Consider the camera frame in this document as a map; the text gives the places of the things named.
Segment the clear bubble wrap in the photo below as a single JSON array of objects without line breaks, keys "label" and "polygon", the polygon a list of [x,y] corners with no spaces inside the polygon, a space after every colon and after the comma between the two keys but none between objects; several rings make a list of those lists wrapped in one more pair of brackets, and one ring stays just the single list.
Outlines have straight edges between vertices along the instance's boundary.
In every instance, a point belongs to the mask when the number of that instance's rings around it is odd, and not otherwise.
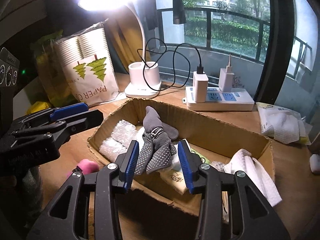
[{"label": "clear bubble wrap", "polygon": [[111,136],[101,143],[99,152],[110,162],[115,162],[118,155],[127,152],[137,133],[135,125],[120,120],[113,129]]}]

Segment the pink plush toy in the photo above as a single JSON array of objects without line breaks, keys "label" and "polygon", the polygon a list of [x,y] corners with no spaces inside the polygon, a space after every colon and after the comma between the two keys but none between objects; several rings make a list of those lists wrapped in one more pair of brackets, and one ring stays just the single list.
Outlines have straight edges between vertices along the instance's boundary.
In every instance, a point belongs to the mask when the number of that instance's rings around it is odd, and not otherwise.
[{"label": "pink plush toy", "polygon": [[81,171],[84,175],[87,175],[90,173],[98,172],[99,165],[95,161],[82,159],[73,170],[67,173],[66,178],[71,176],[74,171]]}]

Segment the white paper towel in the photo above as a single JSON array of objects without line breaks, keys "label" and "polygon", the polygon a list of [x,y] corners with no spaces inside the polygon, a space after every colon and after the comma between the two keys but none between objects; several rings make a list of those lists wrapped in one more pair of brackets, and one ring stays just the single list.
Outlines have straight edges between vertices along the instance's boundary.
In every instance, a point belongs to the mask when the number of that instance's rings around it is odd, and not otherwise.
[{"label": "white paper towel", "polygon": [[244,171],[272,207],[282,201],[272,178],[266,172],[263,165],[261,165],[257,159],[253,158],[251,153],[247,150],[243,148],[238,150],[223,169],[229,174],[235,174],[237,171]]}]

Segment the grey dotted socks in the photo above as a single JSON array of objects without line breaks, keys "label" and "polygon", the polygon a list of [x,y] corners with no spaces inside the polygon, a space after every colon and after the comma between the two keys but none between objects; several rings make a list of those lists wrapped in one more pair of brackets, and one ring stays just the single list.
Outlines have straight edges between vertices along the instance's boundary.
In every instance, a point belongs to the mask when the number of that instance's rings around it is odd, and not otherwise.
[{"label": "grey dotted socks", "polygon": [[135,175],[169,168],[172,158],[177,153],[173,141],[179,136],[178,130],[161,121],[157,111],[146,106],[146,116],[143,119],[145,129],[142,138],[144,144],[140,150]]}]

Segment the cartoon tissue pack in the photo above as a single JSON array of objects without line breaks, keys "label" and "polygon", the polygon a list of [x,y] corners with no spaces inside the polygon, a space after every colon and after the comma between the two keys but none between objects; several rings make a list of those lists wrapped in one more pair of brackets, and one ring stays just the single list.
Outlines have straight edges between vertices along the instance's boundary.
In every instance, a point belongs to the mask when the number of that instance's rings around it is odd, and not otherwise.
[{"label": "cartoon tissue pack", "polygon": [[[200,152],[196,151],[194,147],[191,147],[189,142],[186,139],[183,139],[187,142],[189,150],[192,153],[197,154],[203,163],[210,164],[210,160],[207,159]],[[180,195],[183,195],[185,191],[187,191],[187,187],[184,181],[183,172],[181,169],[180,161],[178,158],[178,142],[174,142],[173,145],[176,148],[176,154],[173,156],[171,161],[171,166],[165,169],[162,169],[159,172],[160,178],[166,182],[169,186],[171,186],[175,191],[177,191]]]}]

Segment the green yellow cup pack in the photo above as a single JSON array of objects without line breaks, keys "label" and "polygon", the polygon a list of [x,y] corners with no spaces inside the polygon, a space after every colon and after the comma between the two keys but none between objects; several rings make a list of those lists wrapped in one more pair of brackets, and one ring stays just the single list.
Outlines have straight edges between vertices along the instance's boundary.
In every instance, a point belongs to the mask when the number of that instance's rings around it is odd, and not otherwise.
[{"label": "green yellow cup pack", "polygon": [[77,103],[62,71],[54,42],[62,37],[63,31],[46,35],[30,44],[39,80],[54,107]]}]

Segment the white paper cup pack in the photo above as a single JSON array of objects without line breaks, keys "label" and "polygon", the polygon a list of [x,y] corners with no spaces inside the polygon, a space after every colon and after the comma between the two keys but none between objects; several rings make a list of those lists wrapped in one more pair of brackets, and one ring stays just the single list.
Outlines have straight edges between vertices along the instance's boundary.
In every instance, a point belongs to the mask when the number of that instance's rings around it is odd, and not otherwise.
[{"label": "white paper cup pack", "polygon": [[104,23],[54,42],[72,94],[88,106],[113,101],[119,94]]}]

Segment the small white case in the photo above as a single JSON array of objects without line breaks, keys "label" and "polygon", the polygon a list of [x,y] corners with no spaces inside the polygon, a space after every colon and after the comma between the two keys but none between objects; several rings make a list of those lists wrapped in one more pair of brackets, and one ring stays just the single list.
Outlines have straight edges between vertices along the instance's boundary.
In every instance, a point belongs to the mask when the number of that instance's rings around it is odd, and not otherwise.
[{"label": "small white case", "polygon": [[320,156],[319,154],[313,154],[310,157],[310,170],[315,175],[320,175]]}]

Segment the brown cardboard box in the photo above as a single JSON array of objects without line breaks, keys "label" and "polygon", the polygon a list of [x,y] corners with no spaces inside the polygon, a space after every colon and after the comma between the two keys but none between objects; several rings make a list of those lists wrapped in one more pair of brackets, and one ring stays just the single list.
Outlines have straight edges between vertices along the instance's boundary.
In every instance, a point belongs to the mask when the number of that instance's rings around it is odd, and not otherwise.
[{"label": "brown cardboard box", "polygon": [[244,171],[270,205],[281,202],[274,183],[270,141],[228,123],[167,103],[131,99],[111,113],[89,144],[100,161],[109,164],[135,140],[139,155],[133,189],[191,215],[200,210],[198,167],[221,174]]}]

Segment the white wipes packet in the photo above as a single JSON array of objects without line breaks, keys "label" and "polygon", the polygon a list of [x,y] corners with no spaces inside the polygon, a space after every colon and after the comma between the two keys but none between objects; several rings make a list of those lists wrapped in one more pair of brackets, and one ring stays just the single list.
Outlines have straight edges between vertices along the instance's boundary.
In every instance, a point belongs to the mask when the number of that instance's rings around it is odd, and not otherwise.
[{"label": "white wipes packet", "polygon": [[282,144],[299,143],[311,145],[309,133],[312,126],[302,119],[301,114],[291,109],[256,103],[260,117],[261,133]]}]

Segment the white power strip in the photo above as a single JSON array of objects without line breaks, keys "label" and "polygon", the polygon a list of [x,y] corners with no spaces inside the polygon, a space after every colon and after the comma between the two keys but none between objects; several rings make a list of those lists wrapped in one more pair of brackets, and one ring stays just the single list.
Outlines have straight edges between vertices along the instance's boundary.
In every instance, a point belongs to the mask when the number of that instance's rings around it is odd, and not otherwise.
[{"label": "white power strip", "polygon": [[232,88],[231,92],[226,93],[218,87],[208,87],[205,102],[195,102],[194,99],[193,87],[186,87],[182,102],[192,111],[251,111],[254,106],[254,100],[244,88]]}]

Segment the white desk lamp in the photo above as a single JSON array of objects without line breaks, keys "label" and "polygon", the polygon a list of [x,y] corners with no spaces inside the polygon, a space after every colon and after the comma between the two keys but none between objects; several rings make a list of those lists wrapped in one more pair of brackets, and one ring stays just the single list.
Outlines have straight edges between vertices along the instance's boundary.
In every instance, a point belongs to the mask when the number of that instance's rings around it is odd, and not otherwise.
[{"label": "white desk lamp", "polygon": [[146,51],[144,28],[134,6],[138,1],[79,0],[78,6],[87,11],[111,13],[108,25],[111,41],[130,76],[124,93],[129,98],[154,98],[161,87],[159,67],[151,66],[153,61]]}]

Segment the black balcony railing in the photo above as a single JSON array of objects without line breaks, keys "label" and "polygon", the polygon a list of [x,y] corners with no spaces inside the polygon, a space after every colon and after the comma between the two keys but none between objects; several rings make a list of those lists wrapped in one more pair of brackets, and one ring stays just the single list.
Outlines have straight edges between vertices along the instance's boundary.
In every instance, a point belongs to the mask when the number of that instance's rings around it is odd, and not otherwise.
[{"label": "black balcony railing", "polygon": [[220,53],[231,53],[264,64],[270,23],[238,12],[204,8],[185,9],[185,23],[173,23],[173,9],[159,9],[160,38],[167,44],[187,42]]}]

